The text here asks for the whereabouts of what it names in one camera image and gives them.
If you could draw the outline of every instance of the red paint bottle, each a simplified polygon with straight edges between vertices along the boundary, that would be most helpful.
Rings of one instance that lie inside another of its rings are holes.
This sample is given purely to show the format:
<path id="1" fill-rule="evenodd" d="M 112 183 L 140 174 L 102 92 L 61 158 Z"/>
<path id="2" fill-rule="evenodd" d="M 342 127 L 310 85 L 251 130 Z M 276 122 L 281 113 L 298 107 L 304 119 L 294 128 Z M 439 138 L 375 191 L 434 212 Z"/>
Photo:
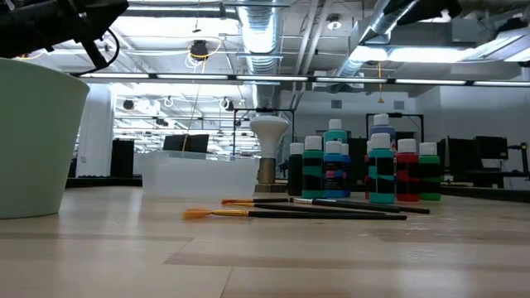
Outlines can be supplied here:
<path id="1" fill-rule="evenodd" d="M 371 181 L 370 176 L 368 175 L 368 168 L 370 167 L 370 159 L 368 158 L 368 154 L 372 151 L 372 142 L 368 141 L 366 142 L 366 156 L 364 157 L 364 164 L 366 165 L 366 175 L 364 176 L 364 198 L 370 199 L 370 188 L 371 188 Z"/>
<path id="2" fill-rule="evenodd" d="M 420 201 L 420 178 L 418 175 L 419 156 L 416 140 L 397 141 L 396 197 L 401 202 Z"/>

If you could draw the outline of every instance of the wooden table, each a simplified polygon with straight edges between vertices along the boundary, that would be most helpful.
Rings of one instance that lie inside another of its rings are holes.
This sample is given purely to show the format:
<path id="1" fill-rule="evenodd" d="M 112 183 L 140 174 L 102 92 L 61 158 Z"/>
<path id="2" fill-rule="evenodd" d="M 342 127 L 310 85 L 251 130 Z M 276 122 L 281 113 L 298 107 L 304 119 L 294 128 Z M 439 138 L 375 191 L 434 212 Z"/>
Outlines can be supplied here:
<path id="1" fill-rule="evenodd" d="M 0 221 L 2 297 L 530 297 L 530 204 L 444 197 L 408 221 L 181 221 L 218 202 L 67 190 Z"/>

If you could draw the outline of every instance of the white container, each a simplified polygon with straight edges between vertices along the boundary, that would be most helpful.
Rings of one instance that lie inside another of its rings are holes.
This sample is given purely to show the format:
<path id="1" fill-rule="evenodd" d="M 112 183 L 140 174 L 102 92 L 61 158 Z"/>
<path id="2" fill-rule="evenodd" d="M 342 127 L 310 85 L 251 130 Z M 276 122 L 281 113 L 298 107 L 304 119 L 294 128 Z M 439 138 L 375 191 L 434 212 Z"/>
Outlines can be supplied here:
<path id="1" fill-rule="evenodd" d="M 0 59 L 0 219 L 59 210 L 88 92 L 70 75 Z"/>
<path id="2" fill-rule="evenodd" d="M 259 159 L 215 154 L 156 151 L 142 156 L 146 196 L 176 199 L 250 199 Z"/>

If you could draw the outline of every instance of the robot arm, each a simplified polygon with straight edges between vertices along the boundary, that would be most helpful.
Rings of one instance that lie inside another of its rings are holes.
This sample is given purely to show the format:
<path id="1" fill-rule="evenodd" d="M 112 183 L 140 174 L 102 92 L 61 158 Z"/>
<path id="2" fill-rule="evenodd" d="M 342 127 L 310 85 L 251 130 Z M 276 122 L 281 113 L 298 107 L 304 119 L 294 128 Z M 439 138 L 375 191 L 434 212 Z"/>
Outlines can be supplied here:
<path id="1" fill-rule="evenodd" d="M 0 0 L 0 57 L 14 58 L 73 39 L 96 68 L 108 65 L 94 41 L 127 10 L 127 0 Z"/>

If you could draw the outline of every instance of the paint bottle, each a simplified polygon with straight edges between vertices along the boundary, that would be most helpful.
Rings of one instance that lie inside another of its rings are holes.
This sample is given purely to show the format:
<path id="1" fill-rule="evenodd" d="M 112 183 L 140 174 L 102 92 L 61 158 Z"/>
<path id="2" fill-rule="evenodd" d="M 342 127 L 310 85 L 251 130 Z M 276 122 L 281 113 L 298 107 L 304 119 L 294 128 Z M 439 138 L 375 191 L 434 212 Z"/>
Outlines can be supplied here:
<path id="1" fill-rule="evenodd" d="M 342 130 L 342 120 L 330 120 L 329 130 L 324 132 L 324 144 L 329 141 L 339 141 L 343 144 L 348 143 L 348 133 Z"/>
<path id="2" fill-rule="evenodd" d="M 325 143 L 324 155 L 324 196 L 326 198 L 343 198 L 345 158 L 342 156 L 342 143 L 328 141 Z"/>
<path id="3" fill-rule="evenodd" d="M 373 126 L 370 128 L 370 140 L 374 133 L 388 133 L 390 135 L 391 148 L 396 151 L 396 129 L 391 127 L 388 114 L 377 114 L 373 116 Z"/>
<path id="4" fill-rule="evenodd" d="M 420 201 L 420 179 L 416 140 L 397 141 L 396 199 L 400 202 Z"/>
<path id="5" fill-rule="evenodd" d="M 344 169 L 343 169 L 343 178 L 344 178 L 344 197 L 349 198 L 351 196 L 351 184 L 349 181 L 349 168 L 351 167 L 351 157 L 349 157 L 349 145 L 341 145 L 342 157 L 344 158 Z"/>
<path id="6" fill-rule="evenodd" d="M 324 152 L 322 137 L 306 137 L 303 155 L 303 181 L 301 197 L 304 199 L 324 198 Z"/>
<path id="7" fill-rule="evenodd" d="M 424 200 L 440 200 L 441 164 L 436 143 L 420 144 L 420 191 Z"/>
<path id="8" fill-rule="evenodd" d="M 366 176 L 364 177 L 364 187 L 365 187 L 364 198 L 365 199 L 370 199 L 371 189 L 375 190 L 375 184 L 373 183 L 373 181 L 370 179 L 370 176 L 369 176 L 370 159 L 368 155 L 370 154 L 371 151 L 372 151 L 372 142 L 368 141 L 366 142 L 366 156 L 364 157 L 364 165 L 366 166 L 366 171 L 365 171 Z"/>
<path id="9" fill-rule="evenodd" d="M 370 190 L 370 203 L 392 204 L 394 202 L 394 153 L 390 134 L 374 133 L 370 140 L 369 178 L 375 187 Z"/>
<path id="10" fill-rule="evenodd" d="M 289 146 L 289 174 L 287 176 L 287 193 L 289 195 L 301 196 L 301 187 L 303 181 L 303 155 L 304 144 L 292 143 Z"/>

